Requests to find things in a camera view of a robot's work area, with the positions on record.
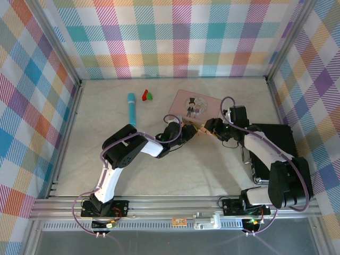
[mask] metal bracket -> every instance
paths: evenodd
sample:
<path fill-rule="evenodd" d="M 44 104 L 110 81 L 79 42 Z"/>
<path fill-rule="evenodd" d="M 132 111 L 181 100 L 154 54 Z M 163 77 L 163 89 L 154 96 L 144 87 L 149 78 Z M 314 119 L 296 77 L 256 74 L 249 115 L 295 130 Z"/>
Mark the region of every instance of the metal bracket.
<path fill-rule="evenodd" d="M 255 170 L 254 168 L 252 169 L 253 173 L 253 182 L 256 184 L 256 185 L 268 185 L 269 183 L 269 180 L 262 180 L 260 177 L 256 177 L 256 173 L 255 173 Z"/>
<path fill-rule="evenodd" d="M 214 212 L 210 217 L 198 212 L 192 218 L 195 230 L 219 230 L 221 228 L 221 219 L 218 212 Z"/>
<path fill-rule="evenodd" d="M 263 215 L 270 215 L 270 209 L 268 206 L 244 210 L 239 199 L 223 199 L 222 207 L 224 216 L 250 215 L 252 217 L 257 217 L 262 215 L 261 208 L 263 210 Z"/>
<path fill-rule="evenodd" d="M 129 211 L 129 201 L 127 200 L 113 200 L 110 206 L 110 211 L 104 217 L 119 217 L 117 216 L 117 212 L 119 212 L 121 217 L 126 217 Z M 82 210 L 80 216 L 82 218 L 87 217 L 100 217 L 100 214 L 96 212 L 93 204 L 89 200 L 85 200 L 82 203 Z"/>

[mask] pink box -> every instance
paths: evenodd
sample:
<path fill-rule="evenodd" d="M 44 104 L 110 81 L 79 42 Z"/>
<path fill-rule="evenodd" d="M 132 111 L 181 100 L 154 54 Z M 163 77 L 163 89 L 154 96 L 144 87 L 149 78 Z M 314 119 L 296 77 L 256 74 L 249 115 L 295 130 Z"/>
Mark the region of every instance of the pink box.
<path fill-rule="evenodd" d="M 169 113 L 181 115 L 184 120 L 201 126 L 207 120 L 218 117 L 220 104 L 220 99 L 180 89 Z"/>

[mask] plaid wall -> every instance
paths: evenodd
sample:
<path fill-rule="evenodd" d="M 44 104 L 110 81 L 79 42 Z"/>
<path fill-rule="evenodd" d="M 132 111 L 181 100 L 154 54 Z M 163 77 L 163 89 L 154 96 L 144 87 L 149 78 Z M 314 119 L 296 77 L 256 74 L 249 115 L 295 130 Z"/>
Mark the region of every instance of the plaid wall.
<path fill-rule="evenodd" d="M 318 1 L 272 87 L 340 253 L 340 1 Z"/>
<path fill-rule="evenodd" d="M 285 28 L 285 31 L 281 35 L 281 38 L 280 38 L 278 44 L 276 45 L 275 51 L 270 58 L 269 64 L 268 64 L 267 69 L 265 71 L 265 75 L 268 75 L 271 67 L 273 66 L 273 63 L 276 60 L 277 54 L 282 49 L 282 46 L 284 45 L 288 34 L 291 32 L 291 30 L 293 28 L 293 24 L 294 24 L 296 18 L 298 17 L 304 3 L 305 3 L 305 0 L 299 0 L 299 3 L 297 4 L 291 18 L 289 19 L 289 22 L 288 22 L 288 24 Z"/>
<path fill-rule="evenodd" d="M 58 152 L 74 81 L 23 0 L 0 0 L 0 254 L 17 254 Z"/>
<path fill-rule="evenodd" d="M 39 2 L 86 79 L 263 76 L 295 20 L 294 8 L 302 5 L 299 0 Z"/>

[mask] cartoon illustration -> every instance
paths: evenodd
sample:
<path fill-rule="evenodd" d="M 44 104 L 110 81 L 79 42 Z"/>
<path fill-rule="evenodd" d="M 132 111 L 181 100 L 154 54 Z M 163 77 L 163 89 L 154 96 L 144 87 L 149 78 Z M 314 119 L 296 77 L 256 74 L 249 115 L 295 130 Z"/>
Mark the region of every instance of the cartoon illustration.
<path fill-rule="evenodd" d="M 194 112 L 194 106 L 195 106 L 195 98 L 191 97 L 189 98 L 189 108 L 187 109 L 188 113 L 186 114 L 187 117 L 191 117 L 191 113 Z"/>
<path fill-rule="evenodd" d="M 196 118 L 196 116 L 200 115 L 201 114 L 201 109 L 202 109 L 202 106 L 200 104 L 197 104 L 195 109 L 193 110 L 194 111 L 194 118 Z"/>
<path fill-rule="evenodd" d="M 191 96 L 184 103 L 186 116 L 189 118 L 201 118 L 202 114 L 207 110 L 207 101 L 202 97 Z"/>

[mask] purple cable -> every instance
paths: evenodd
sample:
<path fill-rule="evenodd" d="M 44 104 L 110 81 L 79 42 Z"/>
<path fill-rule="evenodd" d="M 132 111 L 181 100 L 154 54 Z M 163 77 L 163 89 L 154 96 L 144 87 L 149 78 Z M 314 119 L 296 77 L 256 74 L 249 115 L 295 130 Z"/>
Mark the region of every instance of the purple cable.
<path fill-rule="evenodd" d="M 238 130 L 247 132 L 247 133 L 249 133 L 249 134 L 251 134 L 251 135 L 254 135 L 254 136 L 256 136 L 257 138 L 259 138 L 259 139 L 261 139 L 262 141 L 264 141 L 267 145 L 269 145 L 272 149 L 274 149 L 274 150 L 279 154 L 280 157 L 282 157 L 284 160 L 286 160 L 286 161 L 292 166 L 292 168 L 295 170 L 295 172 L 296 172 L 296 174 L 297 174 L 297 176 L 298 176 L 298 178 L 299 178 L 299 180 L 300 180 L 300 182 L 301 182 L 301 184 L 302 184 L 302 188 L 303 188 L 303 191 L 304 191 L 304 195 L 305 195 L 305 197 L 306 197 L 306 203 L 305 203 L 305 205 L 304 205 L 304 207 L 303 207 L 302 209 L 298 209 L 298 208 L 295 208 L 295 207 L 292 207 L 292 206 L 290 206 L 290 208 L 293 209 L 293 210 L 295 210 L 295 211 L 299 211 L 299 212 L 306 211 L 306 210 L 308 209 L 308 206 L 309 206 L 309 193 L 308 193 L 308 188 L 307 188 L 307 186 L 306 186 L 306 183 L 304 182 L 304 179 L 303 179 L 301 173 L 300 173 L 299 170 L 297 169 L 297 167 L 293 164 L 293 162 L 292 162 L 286 155 L 284 155 L 284 154 L 283 154 L 276 146 L 274 146 L 269 140 L 267 140 L 266 138 L 260 136 L 259 134 L 256 134 L 256 133 L 253 132 L 253 131 L 244 129 L 244 128 L 242 128 L 242 127 L 236 126 L 236 125 L 234 125 L 233 123 L 231 123 L 231 122 L 224 116 L 224 114 L 223 114 L 223 103 L 224 103 L 224 101 L 225 101 L 226 99 L 228 99 L 228 98 L 231 99 L 231 100 L 233 101 L 233 106 L 235 106 L 235 100 L 234 100 L 232 97 L 225 97 L 225 98 L 222 99 L 219 110 L 220 110 L 220 112 L 221 112 L 221 114 L 222 114 L 224 120 L 225 120 L 226 122 L 228 122 L 228 124 L 229 124 L 230 126 L 236 128 L 236 129 L 238 129 Z"/>
<path fill-rule="evenodd" d="M 176 118 L 176 119 L 178 120 L 179 125 L 180 125 L 180 130 L 179 130 L 177 136 L 176 136 L 174 139 L 171 139 L 171 140 L 169 140 L 169 141 L 159 141 L 159 140 L 156 140 L 156 138 L 154 138 L 154 137 L 152 137 L 152 136 L 150 136 L 150 135 L 148 135 L 148 134 L 145 134 L 145 133 L 143 133 L 143 132 L 137 132 L 137 133 L 134 133 L 134 134 L 130 134 L 129 136 L 124 137 L 124 138 L 121 139 L 121 140 L 118 140 L 118 141 L 115 141 L 115 142 L 111 143 L 109 146 L 107 146 L 107 147 L 100 153 L 100 160 L 104 163 L 105 168 L 108 168 L 107 161 L 104 159 L 104 155 L 106 154 L 106 152 L 107 152 L 108 150 L 110 150 L 112 147 L 116 146 L 118 143 L 123 142 L 123 141 L 125 141 L 125 140 L 127 140 L 127 139 L 130 139 L 130 138 L 132 138 L 132 137 L 135 137 L 136 135 L 142 135 L 142 136 L 144 136 L 144 137 L 146 137 L 146 138 L 149 138 L 150 140 L 155 141 L 155 142 L 158 142 L 158 143 L 169 143 L 169 142 L 173 142 L 173 141 L 175 141 L 178 137 L 180 137 L 180 135 L 181 135 L 181 133 L 182 133 L 182 122 L 181 122 L 181 120 L 180 120 L 177 116 L 175 116 L 175 115 L 173 115 L 173 114 L 167 114 L 167 115 L 165 115 L 164 118 L 163 118 L 163 121 L 164 121 L 165 123 L 168 123 L 168 122 L 165 120 L 165 118 L 166 118 L 166 117 L 169 117 L 169 116 Z"/>
<path fill-rule="evenodd" d="M 85 192 L 85 193 L 79 195 L 79 197 L 77 197 L 77 198 L 73 201 L 73 204 L 72 204 L 72 216 L 73 216 L 75 222 L 78 224 L 78 226 L 79 226 L 82 230 L 84 230 L 86 233 L 88 233 L 88 234 L 90 234 L 90 235 L 97 235 L 97 234 L 95 234 L 94 232 L 91 232 L 91 231 L 87 230 L 86 228 L 84 228 L 84 227 L 80 224 L 80 222 L 77 220 L 77 217 L 75 216 L 75 213 L 74 213 L 74 206 L 75 206 L 76 202 L 78 201 L 78 199 L 80 199 L 82 196 L 91 195 L 91 194 L 97 192 L 98 190 L 100 190 L 100 188 L 96 188 L 96 189 L 93 190 L 93 191 Z"/>

